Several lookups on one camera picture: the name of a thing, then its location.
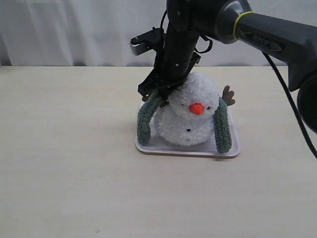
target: black wire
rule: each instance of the black wire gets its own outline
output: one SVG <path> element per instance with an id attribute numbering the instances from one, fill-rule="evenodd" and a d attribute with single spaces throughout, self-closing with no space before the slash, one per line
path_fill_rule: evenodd
<path id="1" fill-rule="evenodd" d="M 315 149 L 315 147 L 314 147 L 314 145 L 313 145 L 313 143 L 312 143 L 312 141 L 311 141 L 311 139 L 310 139 L 310 137 L 309 137 L 309 135 L 308 135 L 308 133 L 306 131 L 306 128 L 305 128 L 304 123 L 303 123 L 303 120 L 302 120 L 302 118 L 301 118 L 301 116 L 300 116 L 300 114 L 298 112 L 298 109 L 297 109 L 297 107 L 296 107 L 296 105 L 295 105 L 295 103 L 293 101 L 291 93 L 289 92 L 288 87 L 287 87 L 285 81 L 283 80 L 282 75 L 280 74 L 280 72 L 278 71 L 276 65 L 274 64 L 272 59 L 268 56 L 268 54 L 266 54 L 264 52 L 262 52 L 262 53 L 265 56 L 265 58 L 267 59 L 267 61 L 269 62 L 269 64 L 272 66 L 274 72 L 276 73 L 277 78 L 280 81 L 280 83 L 281 83 L 281 85 L 282 85 L 282 87 L 283 87 L 283 89 L 284 89 L 284 91 L 286 93 L 286 97 L 287 97 L 287 99 L 288 99 L 289 103 L 291 104 L 291 107 L 292 107 L 292 109 L 294 111 L 295 117 L 296 117 L 297 122 L 299 124 L 299 127 L 300 127 L 300 129 L 301 129 L 301 131 L 303 133 L 304 139 L 306 140 L 306 143 L 307 143 L 308 147 L 310 148 L 311 152 L 313 153 L 313 155 L 317 159 L 317 151 L 316 151 L 316 149 Z"/>
<path id="2" fill-rule="evenodd" d="M 166 15 L 167 15 L 167 10 L 165 10 L 162 21 L 160 22 L 160 38 L 162 40 L 163 40 L 163 32 L 164 32 L 163 24 L 164 24 L 164 19 L 165 19 Z"/>

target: beige tabletop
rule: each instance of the beige tabletop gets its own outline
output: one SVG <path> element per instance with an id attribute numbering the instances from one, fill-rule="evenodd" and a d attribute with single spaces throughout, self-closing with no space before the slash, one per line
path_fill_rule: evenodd
<path id="1" fill-rule="evenodd" d="M 150 71 L 0 67 L 0 238 L 315 238 L 317 160 L 271 68 L 195 68 L 236 93 L 226 161 L 137 151 Z"/>

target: green knitted arm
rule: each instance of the green knitted arm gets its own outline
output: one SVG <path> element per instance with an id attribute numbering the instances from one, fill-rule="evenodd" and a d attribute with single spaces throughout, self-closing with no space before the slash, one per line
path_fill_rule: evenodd
<path id="1" fill-rule="evenodd" d="M 227 104 L 219 98 L 219 107 L 214 113 L 214 138 L 218 153 L 228 153 L 232 146 L 231 133 L 228 122 Z"/>
<path id="2" fill-rule="evenodd" d="M 150 121 L 163 102 L 163 98 L 155 90 L 140 108 L 138 113 L 137 137 L 141 145 L 146 145 L 149 142 L 151 138 Z"/>

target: snowman plush toy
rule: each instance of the snowman plush toy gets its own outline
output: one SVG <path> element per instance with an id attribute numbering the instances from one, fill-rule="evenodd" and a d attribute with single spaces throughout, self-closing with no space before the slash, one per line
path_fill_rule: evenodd
<path id="1" fill-rule="evenodd" d="M 150 121 L 157 134 L 174 145 L 191 146 L 214 136 L 217 152 L 229 152 L 232 146 L 227 107 L 233 105 L 229 86 L 222 97 L 205 75 L 191 72 L 182 85 L 164 100 L 153 91 L 138 113 L 137 139 L 145 146 L 151 139 Z"/>

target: white backdrop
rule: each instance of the white backdrop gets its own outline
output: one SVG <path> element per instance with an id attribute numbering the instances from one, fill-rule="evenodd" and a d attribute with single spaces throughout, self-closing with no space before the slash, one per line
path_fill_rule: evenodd
<path id="1" fill-rule="evenodd" d="M 317 26 L 317 0 L 249 3 L 257 13 Z M 129 41 L 159 27 L 165 6 L 166 0 L 0 0 L 0 60 L 12 65 L 152 66 L 155 53 L 133 56 Z M 199 50 L 205 47 L 199 41 Z M 267 62 L 244 43 L 214 42 L 199 65 Z"/>

